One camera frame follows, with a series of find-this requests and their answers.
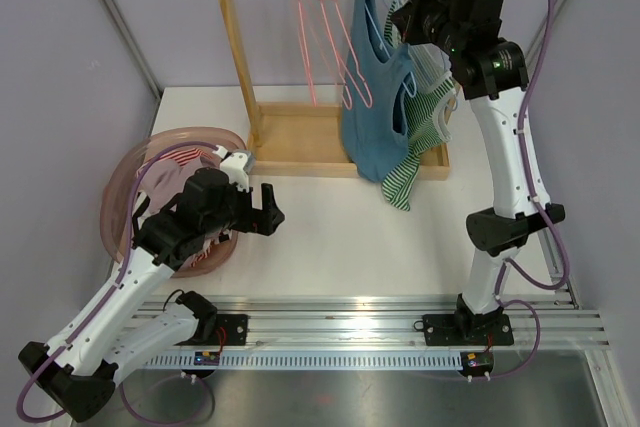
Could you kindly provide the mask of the blue tank top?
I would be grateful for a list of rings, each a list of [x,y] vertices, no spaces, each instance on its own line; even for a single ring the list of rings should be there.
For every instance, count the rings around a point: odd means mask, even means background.
[[[354,0],[350,34],[360,69],[372,96],[366,108],[354,95],[352,110],[343,108],[341,140],[358,174],[380,183],[408,153],[407,121],[400,95],[411,72],[405,49],[395,48],[383,36],[376,0]]]

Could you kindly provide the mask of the pink wire hanger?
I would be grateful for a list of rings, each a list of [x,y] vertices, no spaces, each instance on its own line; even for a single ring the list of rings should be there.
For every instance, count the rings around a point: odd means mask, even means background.
[[[366,108],[373,106],[373,96],[370,87],[361,72],[359,58],[352,43],[352,36],[346,27],[338,0],[319,0],[322,18],[325,24],[327,39],[334,55],[338,79],[343,83],[342,104],[347,110],[354,107],[354,95],[357,95]],[[338,52],[333,30],[329,25],[329,14],[326,4],[330,3],[339,22],[341,32],[347,45],[347,54]]]
[[[304,68],[307,86],[309,89],[311,104],[313,106],[316,106],[317,105],[316,87],[313,80],[311,59],[310,59],[310,54],[308,50],[308,42],[306,39],[305,8],[303,6],[302,0],[294,0],[294,1],[295,1],[295,13],[296,13],[296,18],[298,22],[297,35],[298,35],[298,42],[299,42],[299,49],[300,49],[302,64]]]
[[[339,6],[339,0],[294,0],[297,16],[297,35],[306,83],[313,106],[318,105],[312,48],[320,55],[324,68],[331,76],[334,87],[340,94],[341,106],[353,107],[353,94],[347,80],[353,79],[346,66],[345,55],[339,45],[345,40],[347,50],[352,50],[350,36]]]

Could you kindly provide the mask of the green white striped tank top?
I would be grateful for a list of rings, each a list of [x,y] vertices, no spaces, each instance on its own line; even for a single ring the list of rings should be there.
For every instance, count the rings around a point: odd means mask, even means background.
[[[436,58],[435,49],[430,46],[427,47],[432,49],[432,55]],[[449,104],[454,100],[451,98],[447,103],[444,114],[446,114]],[[451,140],[447,122],[445,130],[422,128],[414,131],[413,135],[409,135],[407,130],[407,135],[408,153],[406,157],[387,174],[381,186],[385,200],[401,211],[410,209],[409,200],[414,182],[418,176],[422,155],[426,151],[445,145]]]

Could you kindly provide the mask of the red white striped tank top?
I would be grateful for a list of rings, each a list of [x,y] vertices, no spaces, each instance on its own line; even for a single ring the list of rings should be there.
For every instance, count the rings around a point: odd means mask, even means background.
[[[190,147],[182,150],[175,150],[164,154],[158,161],[163,159],[173,159],[181,166],[193,159],[199,158],[203,167],[218,168],[220,159],[205,151],[201,147]],[[151,215],[148,213],[149,198],[142,192],[139,186],[139,193],[135,203],[133,226],[141,228],[144,221]],[[206,249],[198,255],[190,257],[180,270],[174,275],[175,278],[196,277],[213,272],[221,267],[234,252],[238,241],[238,235],[222,234],[217,239],[212,240]]]

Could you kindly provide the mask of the dusty pink tank top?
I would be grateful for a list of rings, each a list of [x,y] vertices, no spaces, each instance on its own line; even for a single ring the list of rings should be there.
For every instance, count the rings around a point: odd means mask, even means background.
[[[150,215],[156,214],[177,194],[182,193],[186,180],[203,167],[199,158],[181,166],[173,159],[154,163],[143,176],[140,188],[149,198]]]

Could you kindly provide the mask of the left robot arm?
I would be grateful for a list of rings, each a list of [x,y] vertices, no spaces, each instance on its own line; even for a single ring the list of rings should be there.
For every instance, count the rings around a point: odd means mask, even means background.
[[[142,225],[129,225],[130,250],[113,275],[63,329],[46,342],[28,342],[19,361],[28,386],[40,387],[76,422],[94,417],[117,387],[146,361],[181,343],[206,345],[223,338],[218,309],[188,291],[155,319],[122,332],[127,321],[213,234],[227,230],[270,236],[285,220],[274,188],[252,190],[229,174],[200,168],[182,190]]]

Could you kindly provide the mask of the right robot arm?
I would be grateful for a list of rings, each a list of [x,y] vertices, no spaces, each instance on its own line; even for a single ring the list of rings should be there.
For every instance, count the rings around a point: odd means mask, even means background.
[[[505,314],[497,301],[500,269],[529,236],[564,220],[537,168],[522,113],[529,86],[521,48],[501,37],[504,0],[408,0],[391,20],[403,42],[431,44],[446,54],[451,73],[481,129],[489,161],[493,204],[466,218],[475,247],[467,286],[453,313],[424,317],[425,337],[476,343],[502,334]]]

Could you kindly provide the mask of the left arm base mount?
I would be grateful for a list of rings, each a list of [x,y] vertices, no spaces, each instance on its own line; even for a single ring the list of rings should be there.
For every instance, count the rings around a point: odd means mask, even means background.
[[[249,317],[244,314],[218,313],[215,321],[198,321],[195,333],[181,338],[176,346],[244,346],[248,333]]]

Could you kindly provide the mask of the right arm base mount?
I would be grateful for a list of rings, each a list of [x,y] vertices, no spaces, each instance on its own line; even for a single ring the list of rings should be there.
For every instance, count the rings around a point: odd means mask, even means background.
[[[425,314],[417,322],[427,346],[487,347],[513,346],[514,336],[509,317],[498,310],[486,315]]]

